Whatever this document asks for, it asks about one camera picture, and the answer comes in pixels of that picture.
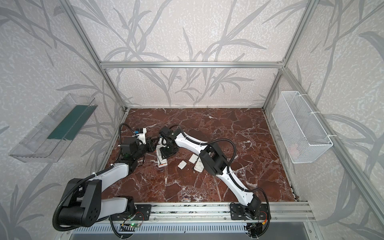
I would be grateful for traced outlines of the white remote with display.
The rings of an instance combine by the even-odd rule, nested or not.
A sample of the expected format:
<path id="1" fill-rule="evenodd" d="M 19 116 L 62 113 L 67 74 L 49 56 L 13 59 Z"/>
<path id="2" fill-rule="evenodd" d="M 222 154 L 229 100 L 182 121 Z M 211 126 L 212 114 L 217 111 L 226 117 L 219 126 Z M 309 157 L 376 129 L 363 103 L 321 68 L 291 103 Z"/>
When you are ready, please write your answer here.
<path id="1" fill-rule="evenodd" d="M 168 165 L 167 159 L 163 159 L 160 148 L 156 149 L 156 155 L 157 155 L 157 160 L 158 160 L 158 167 L 162 168 Z"/>

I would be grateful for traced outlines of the white battery cover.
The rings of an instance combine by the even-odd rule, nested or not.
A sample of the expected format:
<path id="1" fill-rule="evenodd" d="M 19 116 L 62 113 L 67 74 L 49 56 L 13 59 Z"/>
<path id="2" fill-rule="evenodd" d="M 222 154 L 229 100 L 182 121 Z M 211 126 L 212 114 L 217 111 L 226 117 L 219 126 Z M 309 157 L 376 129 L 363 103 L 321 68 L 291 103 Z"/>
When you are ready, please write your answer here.
<path id="1" fill-rule="evenodd" d="M 199 159 L 199 156 L 193 154 L 190 158 L 189 158 L 189 162 L 192 163 L 192 164 L 195 164 Z"/>
<path id="2" fill-rule="evenodd" d="M 179 164 L 178 164 L 178 168 L 179 169 L 184 169 L 186 167 L 187 163 L 185 161 L 181 161 Z"/>

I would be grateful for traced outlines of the white remote being unloaded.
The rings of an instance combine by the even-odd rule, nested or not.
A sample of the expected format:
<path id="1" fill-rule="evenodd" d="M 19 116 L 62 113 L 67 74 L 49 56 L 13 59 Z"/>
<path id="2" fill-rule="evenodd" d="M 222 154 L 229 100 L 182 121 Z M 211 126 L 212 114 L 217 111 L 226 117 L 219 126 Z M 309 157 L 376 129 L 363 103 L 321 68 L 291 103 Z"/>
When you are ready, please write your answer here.
<path id="1" fill-rule="evenodd" d="M 202 163 L 202 161 L 200 159 L 197 160 L 195 166 L 194 166 L 194 170 L 199 172 L 199 173 L 202 173 L 203 170 L 204 170 L 204 165 Z"/>

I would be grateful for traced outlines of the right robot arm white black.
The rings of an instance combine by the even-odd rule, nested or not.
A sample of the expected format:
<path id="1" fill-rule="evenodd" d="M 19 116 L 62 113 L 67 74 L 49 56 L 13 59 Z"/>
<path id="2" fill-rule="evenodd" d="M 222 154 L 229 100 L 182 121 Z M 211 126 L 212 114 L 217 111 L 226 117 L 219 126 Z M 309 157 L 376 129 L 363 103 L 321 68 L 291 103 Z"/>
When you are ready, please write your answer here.
<path id="1" fill-rule="evenodd" d="M 181 128 L 172 130 L 168 127 L 163 127 L 160 130 L 160 136 L 164 140 L 165 146 L 160 148 L 162 158 L 166 159 L 175 155 L 179 148 L 184 148 L 197 155 L 204 169 L 212 176 L 221 179 L 227 187 L 236 196 L 244 215 L 249 219 L 256 219 L 259 215 L 262 201 L 249 190 L 239 180 L 231 169 L 231 163 L 236 156 L 236 146 L 228 139 L 217 139 L 211 142 L 204 142 L 195 139 L 186 133 Z M 219 142 L 228 142 L 233 147 L 233 155 L 228 159 L 219 146 Z"/>

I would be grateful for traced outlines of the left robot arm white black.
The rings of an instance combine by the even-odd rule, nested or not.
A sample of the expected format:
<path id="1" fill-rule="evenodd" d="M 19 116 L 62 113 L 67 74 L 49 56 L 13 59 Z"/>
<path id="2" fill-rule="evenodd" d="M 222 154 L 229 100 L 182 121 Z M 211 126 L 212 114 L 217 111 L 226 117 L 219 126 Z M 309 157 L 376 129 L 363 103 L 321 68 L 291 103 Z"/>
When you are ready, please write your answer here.
<path id="1" fill-rule="evenodd" d="M 74 178 L 67 183 L 63 196 L 53 214 L 53 227 L 57 231 L 69 231 L 90 227 L 94 223 L 116 214 L 134 216 L 137 212 L 133 197 L 102 199 L 102 192 L 115 182 L 132 174 L 138 159 L 156 150 L 156 139 L 146 139 L 126 159 L 109 168 L 84 178 Z"/>

